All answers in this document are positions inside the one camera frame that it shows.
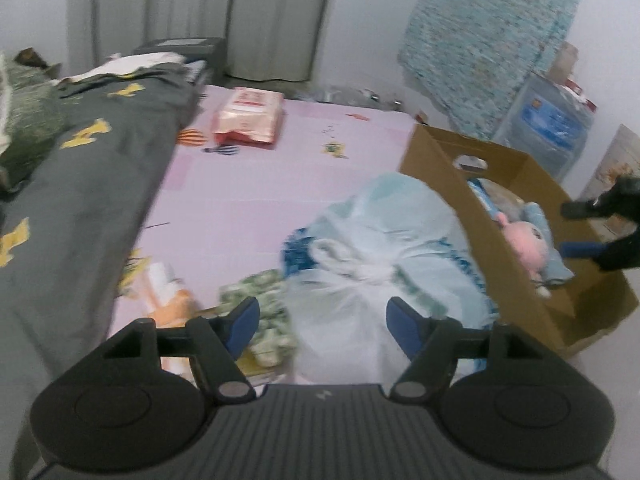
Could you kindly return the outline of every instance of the brown paper box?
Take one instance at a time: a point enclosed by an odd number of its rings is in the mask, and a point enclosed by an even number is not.
[[[453,166],[460,155],[477,156],[487,163],[482,175],[473,176],[491,179],[526,202],[538,202],[551,226],[556,248],[569,240],[598,241],[598,236],[587,221],[565,221],[560,216],[560,205],[569,197],[529,155],[446,130],[417,126],[400,171],[428,184],[456,210],[503,321],[516,324],[559,354],[570,356],[615,329],[633,312],[638,299],[623,273],[600,272],[590,260],[566,260],[574,279],[552,290],[549,300],[540,298],[500,228],[466,184],[470,175]]]

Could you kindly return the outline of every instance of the yellow print on mat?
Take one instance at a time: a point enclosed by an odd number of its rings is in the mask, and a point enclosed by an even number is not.
[[[73,139],[63,142],[60,149],[63,150],[64,148],[74,148],[76,146],[82,146],[83,144],[91,144],[95,141],[92,135],[105,134],[110,131],[111,125],[107,121],[104,119],[96,119],[94,124],[76,133]]]
[[[121,97],[133,97],[135,95],[135,92],[140,92],[141,90],[144,90],[144,89],[145,87],[143,87],[139,83],[131,83],[126,88],[123,88],[122,90],[118,90],[117,92],[109,92],[107,94],[107,97],[113,97],[116,95],[119,95]]]
[[[9,254],[9,251],[25,243],[29,236],[29,219],[23,218],[18,227],[0,238],[0,267],[6,267],[6,264],[14,259],[14,256]]]

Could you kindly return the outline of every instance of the dark gray bedding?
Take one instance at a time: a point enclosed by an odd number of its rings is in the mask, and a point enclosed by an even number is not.
[[[37,459],[33,399],[106,335],[122,268],[193,116],[181,70],[66,86],[68,129],[2,207],[0,479],[23,478]]]

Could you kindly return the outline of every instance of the green patterned fabric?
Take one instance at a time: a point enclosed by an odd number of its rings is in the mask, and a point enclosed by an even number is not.
[[[64,126],[58,94],[42,70],[0,52],[0,189],[18,190]]]
[[[280,301],[284,281],[277,269],[247,276],[233,285],[220,287],[219,316],[231,312],[245,298],[255,296],[260,304],[260,323],[249,350],[256,362],[265,368],[279,365],[296,349],[289,313]]]

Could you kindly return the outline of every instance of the pink plush toy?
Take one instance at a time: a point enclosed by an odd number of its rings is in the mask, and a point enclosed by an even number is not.
[[[527,269],[529,277],[538,284],[538,294],[548,298],[549,291],[540,285],[540,270],[545,268],[549,256],[549,247],[542,233],[529,222],[509,223],[504,213],[498,213],[495,219],[501,225],[502,234],[509,245],[516,251],[520,263]]]

